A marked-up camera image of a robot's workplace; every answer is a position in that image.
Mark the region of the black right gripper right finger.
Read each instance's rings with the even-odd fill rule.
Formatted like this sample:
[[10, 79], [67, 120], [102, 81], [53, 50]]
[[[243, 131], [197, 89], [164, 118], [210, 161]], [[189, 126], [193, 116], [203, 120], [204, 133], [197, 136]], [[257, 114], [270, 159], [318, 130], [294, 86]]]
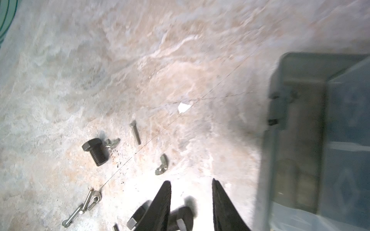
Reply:
[[215, 231], [251, 231], [243, 221], [219, 181], [212, 181]]

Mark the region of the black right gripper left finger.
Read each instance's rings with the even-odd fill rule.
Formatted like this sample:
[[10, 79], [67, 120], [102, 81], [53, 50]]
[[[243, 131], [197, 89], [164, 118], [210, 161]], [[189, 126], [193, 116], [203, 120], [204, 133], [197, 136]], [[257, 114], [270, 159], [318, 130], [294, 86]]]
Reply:
[[171, 211], [172, 187], [165, 181], [135, 231], [166, 231]]

